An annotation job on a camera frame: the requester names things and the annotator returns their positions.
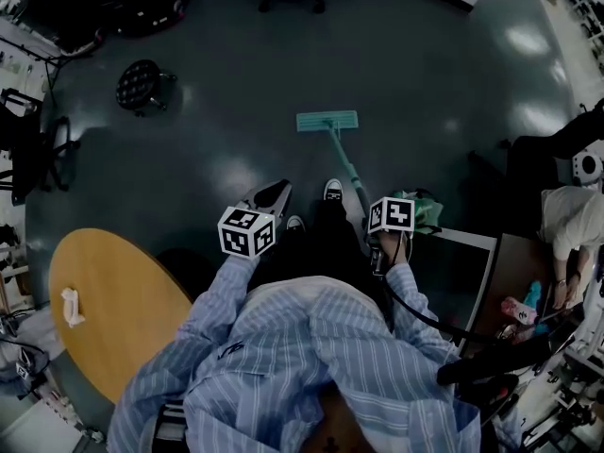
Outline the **dark brown desk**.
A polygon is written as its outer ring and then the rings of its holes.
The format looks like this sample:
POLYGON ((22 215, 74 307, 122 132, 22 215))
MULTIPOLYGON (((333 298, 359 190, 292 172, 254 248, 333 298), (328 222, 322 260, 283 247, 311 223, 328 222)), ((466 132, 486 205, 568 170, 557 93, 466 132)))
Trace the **dark brown desk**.
POLYGON ((553 302, 551 248, 537 240, 504 234, 472 330, 489 338, 510 338, 515 343, 546 332, 555 345, 563 344, 575 333, 584 313, 581 305, 568 311, 555 310, 553 302), (508 296, 523 303, 533 280, 542 283, 542 297, 535 323, 525 326, 503 314, 500 306, 508 296))

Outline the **black trousers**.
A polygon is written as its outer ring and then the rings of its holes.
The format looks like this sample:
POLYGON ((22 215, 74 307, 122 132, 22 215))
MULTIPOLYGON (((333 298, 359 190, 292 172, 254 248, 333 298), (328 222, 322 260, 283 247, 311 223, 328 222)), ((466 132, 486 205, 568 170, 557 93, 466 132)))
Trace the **black trousers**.
POLYGON ((307 229, 287 229, 262 259, 248 289, 299 277, 325 276, 338 279, 371 295, 376 290, 369 259, 342 202, 322 200, 307 229))

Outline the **black round stool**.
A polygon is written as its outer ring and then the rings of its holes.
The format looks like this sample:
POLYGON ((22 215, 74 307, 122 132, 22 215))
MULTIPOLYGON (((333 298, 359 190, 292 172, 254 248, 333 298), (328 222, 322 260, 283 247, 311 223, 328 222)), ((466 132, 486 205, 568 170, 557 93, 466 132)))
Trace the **black round stool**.
POLYGON ((151 59, 140 59, 130 64, 121 74, 115 90, 120 108, 136 117, 143 117, 151 107, 161 111, 167 105, 161 99, 162 84, 177 82, 177 76, 162 70, 151 59))

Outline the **white crumpled cloth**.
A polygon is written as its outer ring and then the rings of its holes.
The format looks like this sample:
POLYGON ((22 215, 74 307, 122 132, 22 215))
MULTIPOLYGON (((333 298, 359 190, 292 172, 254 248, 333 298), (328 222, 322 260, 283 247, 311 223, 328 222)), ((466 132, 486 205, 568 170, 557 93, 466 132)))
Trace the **white crumpled cloth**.
POLYGON ((80 311, 78 291, 72 288, 65 288, 60 296, 63 300, 63 318, 69 328, 82 324, 86 318, 80 311))

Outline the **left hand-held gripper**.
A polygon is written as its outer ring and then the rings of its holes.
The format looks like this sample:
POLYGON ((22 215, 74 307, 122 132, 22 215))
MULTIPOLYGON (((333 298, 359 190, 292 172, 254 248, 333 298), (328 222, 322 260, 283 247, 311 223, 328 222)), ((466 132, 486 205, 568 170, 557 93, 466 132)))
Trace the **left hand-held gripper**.
POLYGON ((249 191, 236 206, 227 207, 217 225, 222 251, 239 258, 257 258, 271 248, 292 190, 287 179, 273 181, 249 191), (275 206, 275 216, 252 206, 275 206))

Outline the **round wooden table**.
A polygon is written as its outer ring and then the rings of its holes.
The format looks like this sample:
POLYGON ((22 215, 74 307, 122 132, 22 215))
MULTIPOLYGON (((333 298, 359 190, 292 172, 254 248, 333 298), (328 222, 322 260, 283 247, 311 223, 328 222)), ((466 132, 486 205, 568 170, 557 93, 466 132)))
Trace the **round wooden table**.
POLYGON ((136 244, 81 228, 55 249, 48 292, 56 329, 84 377, 117 402, 134 375, 176 336, 192 303, 172 275, 136 244), (86 320, 69 328, 65 288, 78 291, 86 320))

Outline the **black folding chair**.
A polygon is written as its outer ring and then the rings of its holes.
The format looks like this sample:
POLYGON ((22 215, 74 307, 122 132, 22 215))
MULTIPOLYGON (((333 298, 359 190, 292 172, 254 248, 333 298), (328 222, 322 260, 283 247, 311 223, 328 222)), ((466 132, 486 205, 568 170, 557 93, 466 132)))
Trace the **black folding chair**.
POLYGON ((0 152, 8 153, 11 167, 0 171, 0 192, 9 192, 11 204, 22 206, 34 190, 69 190, 59 175, 59 156, 76 151, 80 141, 71 138, 71 122, 60 116, 42 125, 42 101, 13 88, 0 92, 0 152))

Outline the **pink bottle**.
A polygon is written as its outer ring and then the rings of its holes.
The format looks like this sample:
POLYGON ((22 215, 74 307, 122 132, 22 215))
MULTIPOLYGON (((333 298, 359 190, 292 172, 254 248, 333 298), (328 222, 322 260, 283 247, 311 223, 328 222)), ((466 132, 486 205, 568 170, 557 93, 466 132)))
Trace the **pink bottle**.
POLYGON ((517 321, 519 324, 525 325, 525 326, 531 326, 535 323, 535 320, 537 318, 537 311, 536 309, 522 303, 519 302, 518 300, 516 300, 513 297, 506 297, 502 302, 501 302, 501 312, 509 317, 511 317, 512 319, 514 319, 515 321, 517 321))

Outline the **teal mop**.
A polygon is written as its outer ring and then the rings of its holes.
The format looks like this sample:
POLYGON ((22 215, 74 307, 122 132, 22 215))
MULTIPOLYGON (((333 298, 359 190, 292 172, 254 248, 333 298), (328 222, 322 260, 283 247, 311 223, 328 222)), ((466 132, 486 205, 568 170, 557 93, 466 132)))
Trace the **teal mop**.
POLYGON ((298 113, 295 117, 298 133, 327 133, 336 153, 345 168, 350 182, 359 198, 363 213, 362 225, 368 223, 370 209, 369 197, 361 182, 361 178, 345 153, 341 143, 342 131, 359 128, 358 113, 355 110, 320 111, 298 113))

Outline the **grey white-framed panel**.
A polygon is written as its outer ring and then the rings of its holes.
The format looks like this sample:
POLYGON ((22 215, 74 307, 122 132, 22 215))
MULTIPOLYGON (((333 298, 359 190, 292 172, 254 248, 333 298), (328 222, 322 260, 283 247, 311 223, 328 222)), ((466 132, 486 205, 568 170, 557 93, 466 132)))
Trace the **grey white-framed panel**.
POLYGON ((412 239, 411 269, 444 324, 471 331, 486 291, 497 239, 451 228, 412 239))

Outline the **black stand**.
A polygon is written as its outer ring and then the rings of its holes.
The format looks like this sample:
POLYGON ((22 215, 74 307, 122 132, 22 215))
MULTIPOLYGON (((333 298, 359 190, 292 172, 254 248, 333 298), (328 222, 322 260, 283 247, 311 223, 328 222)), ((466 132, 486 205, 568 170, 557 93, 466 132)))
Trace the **black stand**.
POLYGON ((2 99, 14 92, 20 99, 42 102, 46 97, 55 107, 54 87, 61 62, 43 56, 0 35, 0 94, 2 99))

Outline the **blue striped shirt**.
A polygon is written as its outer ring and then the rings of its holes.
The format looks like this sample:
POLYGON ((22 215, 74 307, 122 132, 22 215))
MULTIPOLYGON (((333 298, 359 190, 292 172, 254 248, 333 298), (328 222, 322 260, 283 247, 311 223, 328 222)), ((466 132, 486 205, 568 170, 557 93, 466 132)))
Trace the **blue striped shirt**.
POLYGON ((217 316, 212 325, 201 303, 126 386, 109 453, 139 453, 149 420, 174 399, 191 453, 293 453, 323 419, 328 384, 377 453, 479 453, 478 408, 436 380, 449 344, 406 308, 388 327, 335 286, 306 303, 285 285, 239 317, 217 316))

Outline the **black wheeled machine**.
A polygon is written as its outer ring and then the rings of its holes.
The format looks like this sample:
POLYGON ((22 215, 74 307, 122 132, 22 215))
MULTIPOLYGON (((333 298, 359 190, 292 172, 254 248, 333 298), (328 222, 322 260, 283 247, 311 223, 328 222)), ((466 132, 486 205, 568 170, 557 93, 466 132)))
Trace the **black wheeled machine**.
POLYGON ((64 56, 100 45, 109 33, 142 37, 184 16, 189 0, 19 0, 13 22, 54 44, 64 56))

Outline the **person's right forearm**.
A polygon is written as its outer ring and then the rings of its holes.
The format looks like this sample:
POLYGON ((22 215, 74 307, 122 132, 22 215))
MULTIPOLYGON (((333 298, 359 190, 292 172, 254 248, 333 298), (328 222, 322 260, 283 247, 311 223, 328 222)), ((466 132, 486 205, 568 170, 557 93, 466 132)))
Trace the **person's right forearm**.
MULTIPOLYGON (((380 232, 379 241, 391 266, 386 274, 386 282, 391 290, 413 310, 428 319, 436 320, 436 315, 428 307, 427 297, 418 290, 405 257, 406 240, 398 233, 380 232)), ((437 329, 415 317, 397 301, 394 304, 394 335, 418 349, 447 345, 437 329)))

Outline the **black device with red button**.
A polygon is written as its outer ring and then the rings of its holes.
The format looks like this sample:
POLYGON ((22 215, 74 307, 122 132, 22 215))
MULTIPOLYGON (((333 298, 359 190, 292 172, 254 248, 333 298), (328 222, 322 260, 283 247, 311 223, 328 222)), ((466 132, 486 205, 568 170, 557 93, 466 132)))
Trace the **black device with red button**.
POLYGON ((509 401, 519 383, 519 377, 505 374, 479 382, 458 385, 458 398, 476 406, 482 421, 490 420, 509 401))

